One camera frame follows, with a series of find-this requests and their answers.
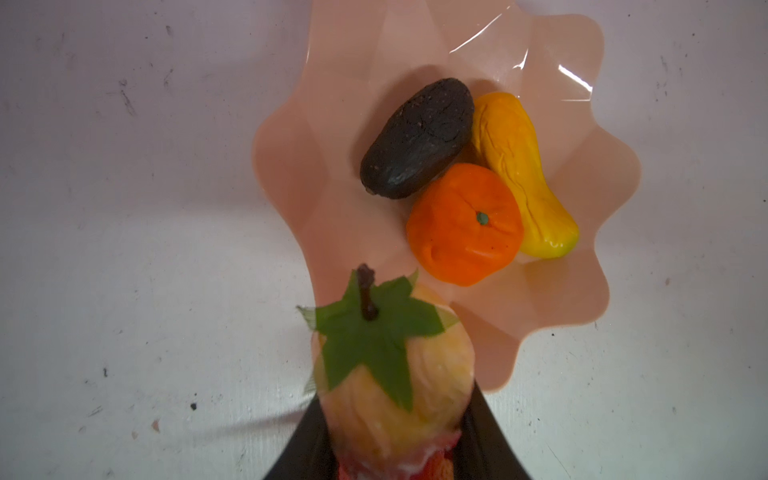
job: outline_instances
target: peach plastic dish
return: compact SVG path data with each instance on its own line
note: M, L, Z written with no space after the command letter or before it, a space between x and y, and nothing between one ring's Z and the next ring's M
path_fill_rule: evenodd
M592 116L602 57L601 30L589 18L531 16L509 0L315 1L301 80L259 128L253 167L304 253L317 304L339 299L362 262L378 281L419 266L405 235L412 199L367 194L359 162L402 102L451 76L476 97L497 90L520 97L549 186L581 228L567 256L518 255L469 288L421 269L472 337L479 385L493 390L509 380L529 333L596 320L608 285L595 236L641 175L634 152Z

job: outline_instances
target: yellow fruit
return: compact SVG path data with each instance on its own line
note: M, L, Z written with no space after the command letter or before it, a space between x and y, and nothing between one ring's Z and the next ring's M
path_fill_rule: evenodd
M398 407L364 365L357 366L330 392L324 389L318 357L323 338L317 333L313 337L313 355L320 366L315 371L320 404L336 453L381 472L455 432L475 384L475 351L453 310L421 284L411 296L433 303L443 323L450 325L437 336L406 340L413 387L411 412Z
M515 195L525 229L520 251L539 258L570 252L578 242L578 225L547 186L536 131L513 94L497 92L475 101L472 144Z

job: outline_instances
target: pear stem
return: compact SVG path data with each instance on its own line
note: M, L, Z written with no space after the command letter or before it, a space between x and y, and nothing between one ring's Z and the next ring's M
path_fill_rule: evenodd
M360 310L362 317L369 322L379 316L379 309L371 300L371 287L376 278L376 273L368 265L362 264L357 267L357 286L360 288Z

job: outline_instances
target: green leaf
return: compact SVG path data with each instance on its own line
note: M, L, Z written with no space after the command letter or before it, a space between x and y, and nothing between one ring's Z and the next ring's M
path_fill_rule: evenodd
M453 313L453 310L440 308L438 306L435 307L435 310L437 310L437 314L440 317L440 322L442 323L443 329L447 330L448 328L454 326L456 323L460 321L458 319L458 316L456 316L456 314Z
M315 378L318 389L322 384L323 391L333 390L363 364L396 405L409 412L413 409L406 340L443 333L446 320L450 321L447 312L411 297L418 273L371 287L370 298L379 311L373 320L362 315L355 271L341 300L314 309L315 330L325 336L316 364L316 375L324 372ZM311 309L300 310L311 328Z
M310 330L317 329L317 315L315 309L308 306L296 306L296 308L301 312L301 316L304 317L306 325Z
M408 281L411 283L411 286L416 287L416 282L419 281L419 269L417 268L415 272L408 275Z
M355 338L354 334L328 336L323 346L328 390L335 389L362 362L366 345Z
M366 350L366 366L376 383L400 408L413 410L413 387L403 340L372 343Z
M413 298L406 299L397 308L382 308L379 318L386 319L387 326L393 329L393 335L403 338L410 336L435 336L445 332L445 327L442 321L440 321L440 316L435 306Z

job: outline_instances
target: white table surface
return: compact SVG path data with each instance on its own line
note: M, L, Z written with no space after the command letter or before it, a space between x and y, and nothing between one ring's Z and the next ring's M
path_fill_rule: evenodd
M768 4L522 4L601 24L594 113L644 178L598 236L611 306L525 341L499 423L535 480L768 478ZM0 478L258 479L282 450L312 295L250 143L309 10L0 2Z

